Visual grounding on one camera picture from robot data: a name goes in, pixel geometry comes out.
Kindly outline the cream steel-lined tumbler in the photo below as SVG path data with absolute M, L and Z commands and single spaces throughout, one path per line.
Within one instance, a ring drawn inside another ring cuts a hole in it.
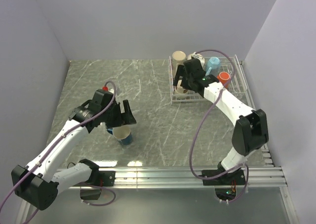
M 188 94 L 189 91 L 187 89 L 184 89 L 181 86 L 181 82 L 182 82 L 182 80 L 179 79 L 177 86 L 175 87 L 174 93 L 178 94 L 178 95 Z

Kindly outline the cream mug green interior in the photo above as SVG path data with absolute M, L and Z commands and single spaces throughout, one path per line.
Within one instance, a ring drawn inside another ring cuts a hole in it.
M 191 53 L 187 56 L 187 60 L 191 60 L 191 59 L 198 59 L 200 61 L 202 67 L 205 64 L 205 58 L 201 54 L 198 54 L 196 52 Z

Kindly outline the light blue mug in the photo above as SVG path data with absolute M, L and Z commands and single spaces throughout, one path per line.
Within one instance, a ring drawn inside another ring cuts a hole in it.
M 206 66 L 205 66 L 205 72 L 206 75 L 213 75 L 217 77 L 220 72 L 220 67 L 221 67 L 221 61 L 218 57 L 211 57 Z

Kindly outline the orange mug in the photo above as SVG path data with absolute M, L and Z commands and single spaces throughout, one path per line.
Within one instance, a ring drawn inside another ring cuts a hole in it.
M 226 89 L 229 87 L 229 83 L 231 81 L 231 76 L 228 72 L 220 72 L 217 76 L 218 80 L 224 85 Z

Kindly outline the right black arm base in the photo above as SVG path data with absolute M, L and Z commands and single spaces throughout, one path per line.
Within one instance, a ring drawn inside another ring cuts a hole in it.
M 202 170 L 201 175 L 199 177 L 201 178 L 209 178 L 213 177 L 215 175 L 220 174 L 223 172 L 220 169 L 217 170 Z M 228 185 L 245 185 L 246 179 L 245 179 L 245 174 L 244 171 L 239 168 L 236 171 L 232 173 L 227 173 L 223 176 L 220 176 L 215 179 L 208 179 L 202 180 L 204 186 L 228 186 Z

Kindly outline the tall cream illustrated mug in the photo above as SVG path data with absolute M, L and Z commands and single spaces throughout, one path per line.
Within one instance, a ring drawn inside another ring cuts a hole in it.
M 183 51 L 175 51 L 172 54 L 172 69 L 173 71 L 177 70 L 179 64 L 183 64 L 186 60 L 186 54 Z

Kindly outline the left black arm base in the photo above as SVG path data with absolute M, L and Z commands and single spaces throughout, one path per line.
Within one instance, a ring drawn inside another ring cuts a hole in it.
M 79 162 L 87 165 L 91 169 L 89 179 L 85 181 L 86 184 L 101 187 L 114 186 L 115 171 L 100 171 L 100 167 L 88 159 L 82 159 Z

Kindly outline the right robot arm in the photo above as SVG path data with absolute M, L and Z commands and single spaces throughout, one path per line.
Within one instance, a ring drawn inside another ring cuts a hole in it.
M 262 109 L 255 110 L 237 99 L 217 77 L 207 75 L 198 59 L 178 65 L 174 84 L 178 82 L 184 89 L 197 92 L 212 102 L 211 108 L 217 107 L 232 122 L 232 148 L 219 163 L 217 175 L 210 177 L 229 184 L 247 158 L 268 142 L 267 115 Z

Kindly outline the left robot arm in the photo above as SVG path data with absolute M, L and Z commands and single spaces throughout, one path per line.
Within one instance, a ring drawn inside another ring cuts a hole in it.
M 88 159 L 61 172 L 58 168 L 72 149 L 101 124 L 113 129 L 134 125 L 128 100 L 118 103 L 113 91 L 98 89 L 92 99 L 75 108 L 59 134 L 34 160 L 12 172 L 15 194 L 39 210 L 47 209 L 57 195 L 78 183 L 99 186 L 104 182 L 99 166 Z

